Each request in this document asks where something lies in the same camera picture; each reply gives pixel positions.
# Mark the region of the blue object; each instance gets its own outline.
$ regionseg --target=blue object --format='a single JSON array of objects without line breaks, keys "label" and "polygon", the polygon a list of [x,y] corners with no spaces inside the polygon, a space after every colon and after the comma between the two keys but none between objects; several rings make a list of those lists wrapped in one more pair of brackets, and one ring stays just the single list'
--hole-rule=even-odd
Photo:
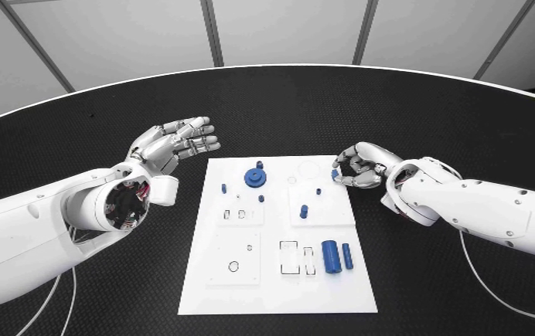
[{"label": "blue object", "polygon": [[244,178],[246,178],[246,184],[251,188],[261,187],[266,184],[266,181],[269,179],[266,175],[266,171],[261,168],[253,168],[251,170],[248,170]]},{"label": "blue object", "polygon": [[354,269],[354,260],[351,259],[349,243],[342,244],[344,261],[346,262],[346,269]]},{"label": "blue object", "polygon": [[300,215],[302,219],[308,218],[308,215],[309,215],[309,206],[308,205],[302,206],[302,213],[299,215]]},{"label": "blue object", "polygon": [[335,274],[342,272],[341,256],[338,255],[336,241],[322,242],[323,262],[326,264],[326,272]]}]

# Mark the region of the round table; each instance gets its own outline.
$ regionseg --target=round table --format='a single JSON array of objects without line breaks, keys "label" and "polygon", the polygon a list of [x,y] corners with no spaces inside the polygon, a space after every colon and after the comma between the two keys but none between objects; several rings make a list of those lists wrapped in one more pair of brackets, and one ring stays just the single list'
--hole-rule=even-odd
[{"label": "round table", "polygon": [[[349,188],[378,314],[179,316],[208,157],[339,154],[370,141],[430,156],[465,178],[535,190],[535,100],[460,78],[357,66],[244,66],[155,76],[85,90],[0,117],[0,198],[123,161],[165,122],[209,116],[222,148],[184,160],[176,205],[152,206],[136,232],[77,267],[67,335],[534,334],[535,320],[473,277],[458,230],[430,228],[381,204],[385,188]],[[535,312],[535,256],[472,236],[468,249],[496,294]],[[15,335],[52,283],[0,306]],[[71,272],[28,334],[60,334]]]}]

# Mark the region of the exposed wiring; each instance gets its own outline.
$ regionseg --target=exposed wiring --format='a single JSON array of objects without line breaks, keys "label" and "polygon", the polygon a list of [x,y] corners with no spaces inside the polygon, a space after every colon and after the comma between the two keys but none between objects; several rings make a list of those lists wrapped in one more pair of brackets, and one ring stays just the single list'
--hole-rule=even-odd
[{"label": "exposed wiring", "polygon": [[[77,238],[77,228],[75,228],[75,231],[72,233],[72,242],[75,242],[75,238]],[[65,320],[65,324],[64,324],[62,336],[65,334],[67,326],[68,326],[70,320],[71,320],[72,308],[75,307],[75,298],[77,298],[77,269],[75,269],[75,267],[72,267],[72,299],[71,299],[70,314],[67,315],[67,320]]]},{"label": "exposed wiring", "polygon": [[39,308],[38,312],[36,312],[36,315],[34,316],[34,318],[31,319],[31,321],[28,322],[25,328],[19,331],[18,333],[18,336],[21,336],[25,332],[26,332],[26,329],[29,329],[29,327],[34,325],[34,322],[36,321],[39,315],[42,315],[42,310],[45,309],[45,306],[48,304],[48,302],[51,301],[51,297],[54,295],[54,293],[57,292],[57,287],[58,287],[58,283],[60,283],[60,279],[62,278],[62,275],[60,275],[57,277],[57,282],[54,283],[54,286],[52,286],[52,289],[51,289],[51,292],[48,293],[48,297],[45,299],[45,302],[42,303],[42,307]]},{"label": "exposed wiring", "polygon": [[485,288],[485,290],[494,295],[494,298],[512,310],[512,311],[517,311],[520,314],[525,315],[527,317],[531,317],[531,318],[535,318],[535,314],[531,314],[528,313],[527,311],[521,311],[518,308],[512,307],[495,294],[494,294],[494,291],[488,288],[488,285],[485,284],[485,282],[482,281],[482,279],[479,278],[479,275],[478,275],[478,272],[476,272],[476,269],[473,268],[473,264],[472,264],[472,260],[470,260],[470,256],[469,256],[469,251],[466,250],[466,245],[465,245],[465,237],[463,237],[463,231],[460,230],[459,231],[459,235],[460,235],[460,243],[463,245],[463,251],[465,251],[465,255],[466,255],[466,260],[469,261],[469,265],[470,265],[470,268],[472,268],[472,271],[473,271],[473,274],[478,278],[478,281],[482,283],[482,286]]}]

